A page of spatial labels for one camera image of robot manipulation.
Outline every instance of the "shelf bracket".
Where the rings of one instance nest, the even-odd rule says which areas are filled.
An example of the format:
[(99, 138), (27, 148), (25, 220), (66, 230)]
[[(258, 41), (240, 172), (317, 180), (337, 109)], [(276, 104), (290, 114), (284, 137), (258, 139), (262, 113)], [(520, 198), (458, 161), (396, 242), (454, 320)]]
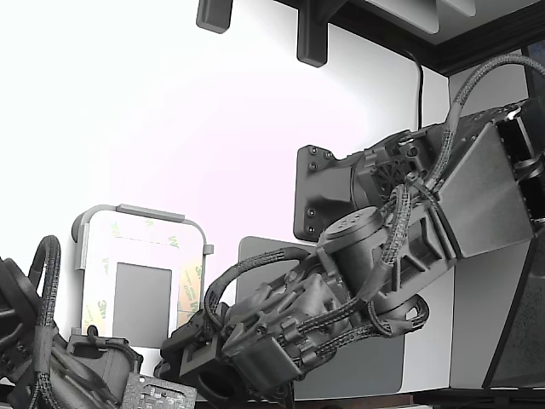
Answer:
[(222, 34), (231, 25), (232, 0), (199, 0), (197, 26)]
[(302, 0), (297, 29), (297, 60), (319, 67), (327, 62), (328, 23), (347, 0)]

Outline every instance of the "black braided cable sleeve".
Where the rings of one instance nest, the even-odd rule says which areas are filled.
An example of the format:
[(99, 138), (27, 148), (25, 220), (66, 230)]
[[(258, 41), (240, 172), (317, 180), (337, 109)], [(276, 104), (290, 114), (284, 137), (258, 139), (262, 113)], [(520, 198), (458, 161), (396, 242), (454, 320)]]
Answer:
[(48, 407), (52, 409), (64, 409), (53, 395), (49, 376), (52, 339), (44, 347), (43, 338), (41, 337), (43, 333), (47, 334), (46, 331), (41, 331), (41, 328), (50, 328), (53, 330), (55, 327), (53, 318), (60, 275), (60, 243), (55, 236), (47, 236), (42, 239), (32, 261), (32, 269), (43, 270), (45, 272), (45, 281), (43, 284), (42, 306), (37, 318), (34, 342), (34, 348), (37, 349), (34, 355), (41, 359), (32, 360), (36, 373), (36, 384), (30, 408), (32, 409), (37, 404), (37, 400), (41, 396)]
[[(429, 318), (429, 306), (422, 297), (417, 297), (418, 299), (415, 306), (416, 316), (410, 320), (407, 320), (407, 322), (412, 323), (412, 327), (404, 333), (421, 329)], [(370, 322), (369, 324), (360, 326), (359, 328), (354, 328), (350, 331), (343, 332), (341, 335), (329, 340), (327, 343), (321, 344), (316, 348), (316, 355), (319, 358), (327, 356), (334, 353), (339, 348), (369, 337), (390, 337), (392, 333), (390, 325), (387, 322), (382, 323), (382, 325), (388, 329), (386, 334), (377, 329), (373, 322)]]
[(223, 328), (223, 324), (215, 311), (218, 308), (221, 297), (229, 284), (231, 284), (241, 274), (244, 274), (254, 268), (266, 266), (267, 264), (272, 264), (275, 262), (285, 262), (290, 260), (298, 260), (301, 262), (308, 256), (308, 251), (297, 247), (286, 247), (276, 251), (269, 251), (268, 253), (263, 253), (259, 256), (253, 256), (238, 262), (234, 266), (230, 267), (218, 279), (216, 279), (206, 291), (203, 301), (206, 315), (212, 321), (214, 326), (218, 330), (221, 330)]
[(450, 105), (449, 113), (447, 114), (443, 128), (443, 144), (441, 146), (441, 150), (439, 151), (439, 157), (437, 158), (437, 161), (435, 162), (435, 165), (433, 166), (432, 171), (429, 173), (426, 180), (426, 186), (428, 189), (433, 190), (449, 162), (454, 135), (456, 134), (458, 127), (458, 121), (460, 120), (462, 109), (466, 105), (469, 95), (485, 75), (494, 71), (500, 66), (510, 64), (527, 66), (545, 78), (545, 67), (539, 64), (537, 61), (526, 57), (525, 55), (499, 55), (478, 67), (460, 88), (452, 104)]

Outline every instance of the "white backdrop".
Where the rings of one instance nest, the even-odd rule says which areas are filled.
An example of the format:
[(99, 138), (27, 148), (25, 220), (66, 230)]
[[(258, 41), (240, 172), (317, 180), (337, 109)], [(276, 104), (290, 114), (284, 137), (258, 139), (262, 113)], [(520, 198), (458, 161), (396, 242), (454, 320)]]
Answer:
[[(197, 5), (0, 3), (0, 255), (26, 271), (39, 240), (59, 237), (65, 336), (81, 316), (70, 229), (89, 207), (186, 214), (215, 245), (208, 284), (243, 237), (294, 241), (299, 147), (342, 158), (414, 128), (410, 60), (331, 26), (316, 69), (295, 57), (295, 10), (235, 0), (218, 35), (196, 27)], [(426, 70), (424, 124), (448, 100)]]

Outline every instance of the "braided cable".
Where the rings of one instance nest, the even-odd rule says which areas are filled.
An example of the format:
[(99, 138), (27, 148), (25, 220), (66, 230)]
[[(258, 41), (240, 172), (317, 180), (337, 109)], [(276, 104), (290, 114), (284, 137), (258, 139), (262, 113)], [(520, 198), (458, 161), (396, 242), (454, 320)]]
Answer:
[[(42, 239), (36, 250), (32, 268), (41, 268), (45, 272), (42, 305), (37, 318), (37, 328), (40, 326), (54, 328), (55, 323), (53, 318), (55, 314), (55, 302), (59, 288), (60, 275), (60, 243), (55, 236), (47, 236)], [(34, 344), (36, 346), (35, 348), (39, 348), (38, 345), (40, 345), (40, 342), (38, 336)], [(31, 409), (36, 406), (40, 396), (48, 407), (52, 409), (64, 409), (53, 395), (49, 371), (36, 371), (36, 383), (31, 405), (29, 406)]]
[(275, 262), (285, 262), (289, 260), (303, 261), (309, 255), (308, 251), (297, 247), (286, 247), (276, 251), (253, 256), (238, 262), (231, 266), (225, 273), (216, 279), (206, 291), (204, 295), (203, 305), (206, 315), (212, 324), (218, 329), (223, 329), (223, 323), (215, 312), (220, 304), (221, 297), (226, 288), (241, 274), (244, 274), (254, 268), (266, 266)]
[(462, 109), (466, 105), (469, 95), (486, 74), (495, 70), (499, 66), (505, 66), (508, 64), (527, 66), (545, 78), (545, 67), (539, 64), (537, 61), (526, 57), (525, 55), (499, 55), (478, 67), (460, 88), (456, 94), (456, 97), (454, 98), (454, 101), (452, 102), (452, 105), (450, 105), (450, 110), (443, 128), (443, 145), (439, 152), (438, 159), (426, 180), (426, 186), (428, 189), (433, 190), (441, 175), (445, 171), (447, 164), (449, 163), (450, 153), (452, 152), (452, 145), (454, 142), (454, 135), (456, 134), (458, 122), (462, 115)]
[(396, 201), (393, 211), (392, 231), (388, 235), (381, 255), (381, 259), (390, 266), (394, 265), (398, 258), (399, 250), (409, 229), (410, 211), (412, 210), (410, 192), (406, 185), (398, 185), (392, 191), (392, 199)]

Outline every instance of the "screw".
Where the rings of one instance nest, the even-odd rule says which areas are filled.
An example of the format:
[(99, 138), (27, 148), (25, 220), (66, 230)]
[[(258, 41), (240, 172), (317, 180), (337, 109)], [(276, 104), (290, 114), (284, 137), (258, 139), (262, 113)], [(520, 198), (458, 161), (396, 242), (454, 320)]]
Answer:
[(293, 281), (294, 279), (297, 278), (297, 273), (295, 271), (290, 271), (287, 275), (286, 275), (286, 281), (287, 282), (291, 282)]
[(255, 332), (259, 335), (267, 334), (267, 326), (265, 324), (259, 324), (257, 328), (255, 328)]

